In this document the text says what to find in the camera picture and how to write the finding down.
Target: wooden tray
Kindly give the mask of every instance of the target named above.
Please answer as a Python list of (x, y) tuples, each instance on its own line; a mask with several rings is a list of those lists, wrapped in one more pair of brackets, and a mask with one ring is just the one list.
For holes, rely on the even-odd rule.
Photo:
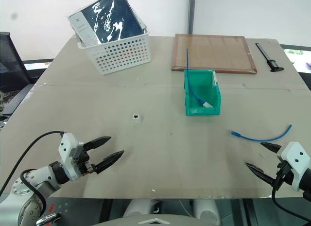
[(256, 74), (244, 36), (176, 34), (172, 71), (213, 69), (218, 73)]

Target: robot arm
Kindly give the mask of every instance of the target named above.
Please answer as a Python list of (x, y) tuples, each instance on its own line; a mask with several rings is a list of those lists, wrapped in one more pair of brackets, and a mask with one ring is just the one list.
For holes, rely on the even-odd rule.
[(21, 174), (9, 196), (0, 204), (0, 225), (34, 226), (45, 211), (45, 199), (62, 184), (92, 172), (99, 174), (114, 164), (124, 151), (111, 154), (97, 165), (90, 164), (87, 154), (110, 138), (100, 137), (84, 144), (76, 135), (64, 133), (58, 149), (61, 161)]
[(290, 142), (286, 147), (277, 144), (262, 142), (261, 145), (276, 153), (281, 161), (277, 176), (281, 181), (276, 183), (276, 179), (264, 174), (263, 170), (255, 165), (246, 163), (247, 167), (261, 180), (270, 184), (272, 187), (277, 184), (276, 190), (280, 188), (283, 182), (292, 186), (293, 190), (303, 190), (303, 197), (311, 201), (311, 169), (310, 156), (299, 142)]

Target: white plastic basket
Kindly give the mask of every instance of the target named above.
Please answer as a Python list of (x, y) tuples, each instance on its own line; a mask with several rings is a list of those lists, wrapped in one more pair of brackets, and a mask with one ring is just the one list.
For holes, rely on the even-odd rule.
[(109, 74), (151, 61), (148, 31), (142, 35), (108, 43), (83, 47), (77, 36), (78, 48), (84, 50), (100, 74)]

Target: table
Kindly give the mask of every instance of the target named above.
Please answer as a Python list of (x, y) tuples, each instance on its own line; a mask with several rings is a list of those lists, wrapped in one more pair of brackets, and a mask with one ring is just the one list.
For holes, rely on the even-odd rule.
[[(259, 42), (284, 71), (270, 72)], [(0, 183), (25, 148), (51, 130), (77, 134), (85, 142), (111, 136), (90, 152), (93, 163), (124, 150), (103, 173), (63, 185), (54, 196), (85, 198), (261, 198), (272, 188), (245, 166), (250, 162), (275, 177), (278, 159), (254, 138), (299, 141), (311, 154), (311, 92), (273, 39), (247, 39), (256, 75), (217, 74), (222, 93), (219, 116), (186, 117), (183, 73), (171, 72), (173, 37), (150, 37), (152, 61), (101, 76), (75, 39), (70, 39), (0, 132)], [(143, 115), (135, 124), (133, 114)], [(56, 160), (60, 137), (39, 141), (21, 171)], [(284, 185), (278, 196), (301, 196)]]

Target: blue cable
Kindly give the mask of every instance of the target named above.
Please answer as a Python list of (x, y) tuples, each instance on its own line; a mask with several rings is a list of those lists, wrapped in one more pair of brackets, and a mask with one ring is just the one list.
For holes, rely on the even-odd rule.
[(191, 92), (191, 94), (196, 98), (196, 100), (200, 103), (200, 104), (204, 104), (205, 102), (202, 101), (200, 98), (198, 98), (194, 92), (192, 91), (192, 88), (191, 88), (191, 85), (190, 85), (190, 82), (189, 82), (189, 79), (190, 79), (190, 75), (189, 75), (189, 67), (188, 67), (188, 49), (187, 49), (187, 80), (188, 80), (188, 88)]
[(280, 136), (275, 137), (273, 139), (251, 139), (251, 138), (245, 137), (245, 136), (243, 136), (243, 135), (241, 135), (238, 132), (235, 132), (233, 130), (230, 131), (230, 134), (232, 134), (232, 135), (234, 135), (236, 137), (240, 137), (240, 138), (247, 139), (247, 140), (254, 141), (254, 142), (270, 142), (270, 141), (278, 140), (278, 139), (284, 137), (289, 132), (291, 127), (292, 127), (292, 125), (289, 125), (288, 128), (285, 130), (285, 132), (283, 134), (281, 134)]

